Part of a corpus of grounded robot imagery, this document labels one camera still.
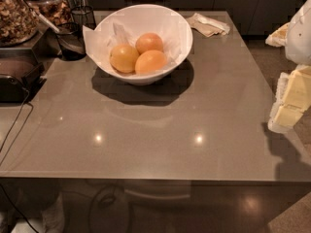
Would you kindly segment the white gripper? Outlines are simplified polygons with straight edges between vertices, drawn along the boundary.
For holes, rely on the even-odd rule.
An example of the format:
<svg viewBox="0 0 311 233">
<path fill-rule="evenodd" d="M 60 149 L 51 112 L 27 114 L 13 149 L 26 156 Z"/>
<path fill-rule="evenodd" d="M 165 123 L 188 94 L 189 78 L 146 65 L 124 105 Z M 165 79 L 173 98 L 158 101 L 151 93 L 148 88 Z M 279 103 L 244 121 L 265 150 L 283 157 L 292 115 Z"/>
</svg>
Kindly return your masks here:
<svg viewBox="0 0 311 233">
<path fill-rule="evenodd" d="M 268 129 L 285 134 L 293 129 L 311 107 L 311 0 L 270 34 L 265 42 L 272 47 L 285 46 L 286 57 L 298 65 L 290 74 L 282 73 L 277 82 Z"/>
</svg>

